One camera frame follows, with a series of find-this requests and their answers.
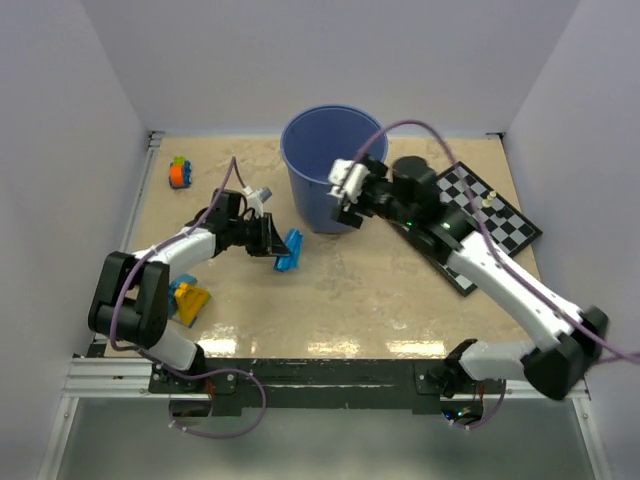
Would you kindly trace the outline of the blue trash bag roll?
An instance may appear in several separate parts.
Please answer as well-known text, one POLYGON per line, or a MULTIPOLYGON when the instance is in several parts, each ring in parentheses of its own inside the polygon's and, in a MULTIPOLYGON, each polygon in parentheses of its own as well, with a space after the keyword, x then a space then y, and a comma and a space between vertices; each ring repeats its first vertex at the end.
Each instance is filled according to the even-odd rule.
POLYGON ((300 230, 291 228, 284 240, 285 246, 289 250, 288 255, 277 256, 273 268, 275 271, 284 273, 298 267, 304 235, 300 230))

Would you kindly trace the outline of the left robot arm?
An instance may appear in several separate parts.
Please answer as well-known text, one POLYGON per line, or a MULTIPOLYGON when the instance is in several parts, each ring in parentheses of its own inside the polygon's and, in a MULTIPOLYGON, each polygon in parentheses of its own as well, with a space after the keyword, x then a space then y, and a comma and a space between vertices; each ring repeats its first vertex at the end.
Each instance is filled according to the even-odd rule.
POLYGON ((133 344, 173 368, 173 382, 185 392, 207 380, 202 349, 167 326, 170 283, 231 246, 253 257, 288 256, 272 215, 264 210, 266 188, 215 190, 212 205, 170 239, 134 253, 115 251, 104 260, 88 313, 89 329, 133 344))

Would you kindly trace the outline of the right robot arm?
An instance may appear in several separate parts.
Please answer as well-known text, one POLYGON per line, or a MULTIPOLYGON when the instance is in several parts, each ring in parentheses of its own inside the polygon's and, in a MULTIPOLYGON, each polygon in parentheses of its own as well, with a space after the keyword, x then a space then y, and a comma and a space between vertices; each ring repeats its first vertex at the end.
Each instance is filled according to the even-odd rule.
POLYGON ((456 199, 468 190, 461 164, 437 174, 418 156, 391 166, 371 157, 337 159, 328 181, 334 220, 354 228, 366 217, 386 220, 427 258, 484 291, 528 335, 526 342, 464 341, 444 361, 444 396, 469 392, 485 380, 518 380, 559 401, 600 359, 606 314, 553 293, 490 238, 475 199, 467 200, 472 213, 456 199))

